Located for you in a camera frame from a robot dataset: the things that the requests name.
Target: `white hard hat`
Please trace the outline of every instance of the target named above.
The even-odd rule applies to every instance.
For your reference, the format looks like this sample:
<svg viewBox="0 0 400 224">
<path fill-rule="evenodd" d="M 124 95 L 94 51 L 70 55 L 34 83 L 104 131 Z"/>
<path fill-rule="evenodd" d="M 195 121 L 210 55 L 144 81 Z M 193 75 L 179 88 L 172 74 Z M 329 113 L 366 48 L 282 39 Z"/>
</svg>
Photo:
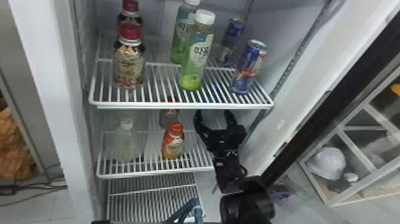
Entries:
<svg viewBox="0 0 400 224">
<path fill-rule="evenodd" d="M 346 159 L 340 149 L 322 147 L 307 162 L 309 170 L 325 179 L 337 181 L 342 177 Z"/>
</svg>

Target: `bottle with red label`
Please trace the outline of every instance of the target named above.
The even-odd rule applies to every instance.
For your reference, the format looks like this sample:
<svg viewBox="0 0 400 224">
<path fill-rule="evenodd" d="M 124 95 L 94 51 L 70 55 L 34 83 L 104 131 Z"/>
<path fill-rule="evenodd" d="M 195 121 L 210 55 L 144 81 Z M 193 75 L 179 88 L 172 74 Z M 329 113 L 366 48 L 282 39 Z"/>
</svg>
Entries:
<svg viewBox="0 0 400 224">
<path fill-rule="evenodd" d="M 122 12 L 117 17 L 117 35 L 120 33 L 122 23 L 135 23 L 143 29 L 143 18 L 139 15 L 138 1 L 123 0 L 122 9 Z"/>
<path fill-rule="evenodd" d="M 168 97 L 168 102 L 172 102 L 172 97 Z M 160 110 L 160 118 L 158 119 L 158 124 L 162 129 L 168 129 L 173 122 L 178 122 L 180 110 L 170 109 L 170 110 Z"/>
<path fill-rule="evenodd" d="M 162 139 L 162 156 L 169 160 L 180 157 L 185 151 L 184 141 L 183 125 L 179 122 L 172 123 Z"/>
<path fill-rule="evenodd" d="M 114 44 L 114 81 L 124 88 L 143 84 L 146 51 L 140 39 L 140 27 L 133 23 L 121 25 L 120 38 Z"/>
</svg>

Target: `orange juice bottle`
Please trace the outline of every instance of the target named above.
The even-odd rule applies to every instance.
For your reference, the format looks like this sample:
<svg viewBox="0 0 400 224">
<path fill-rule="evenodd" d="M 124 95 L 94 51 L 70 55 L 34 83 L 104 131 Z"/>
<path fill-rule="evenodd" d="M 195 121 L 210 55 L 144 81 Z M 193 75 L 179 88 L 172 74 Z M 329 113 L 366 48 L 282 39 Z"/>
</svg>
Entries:
<svg viewBox="0 0 400 224">
<path fill-rule="evenodd" d="M 184 140 L 183 125 L 179 122 L 173 122 L 170 128 L 165 131 L 162 139 L 162 156 L 166 159 L 178 158 L 185 150 Z"/>
</svg>

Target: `green juice bottle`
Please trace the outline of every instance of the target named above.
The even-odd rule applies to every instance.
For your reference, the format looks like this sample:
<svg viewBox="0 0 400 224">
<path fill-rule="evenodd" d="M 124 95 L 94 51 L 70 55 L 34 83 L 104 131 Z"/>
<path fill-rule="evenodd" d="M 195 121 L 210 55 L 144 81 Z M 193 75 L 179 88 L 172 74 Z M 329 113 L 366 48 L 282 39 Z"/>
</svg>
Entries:
<svg viewBox="0 0 400 224">
<path fill-rule="evenodd" d="M 196 90 L 201 79 L 207 58 L 211 52 L 215 14 L 208 10 L 197 10 L 195 24 L 189 29 L 185 54 L 179 74 L 179 85 L 183 89 Z"/>
<path fill-rule="evenodd" d="M 173 63 L 182 63 L 189 27 L 195 23 L 195 13 L 199 4 L 200 0 L 184 0 L 178 9 L 170 56 Z"/>
</svg>

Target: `blue can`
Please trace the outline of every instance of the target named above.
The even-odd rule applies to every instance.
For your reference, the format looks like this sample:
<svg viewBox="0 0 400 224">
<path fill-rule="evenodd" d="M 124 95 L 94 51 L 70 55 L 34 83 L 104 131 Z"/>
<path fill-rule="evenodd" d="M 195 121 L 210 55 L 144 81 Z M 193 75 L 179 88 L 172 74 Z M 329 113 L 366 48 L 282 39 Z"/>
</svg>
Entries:
<svg viewBox="0 0 400 224">
<path fill-rule="evenodd" d="M 258 40 L 247 42 L 237 65 L 237 75 L 232 80 L 232 92 L 236 94 L 247 94 L 251 83 L 257 75 L 261 63 L 267 54 L 267 46 Z"/>
<path fill-rule="evenodd" d="M 223 66 L 228 66 L 233 63 L 233 54 L 238 48 L 240 36 L 245 30 L 245 23 L 239 18 L 230 18 L 228 28 L 225 31 L 222 39 L 220 52 L 217 56 L 217 61 Z"/>
</svg>

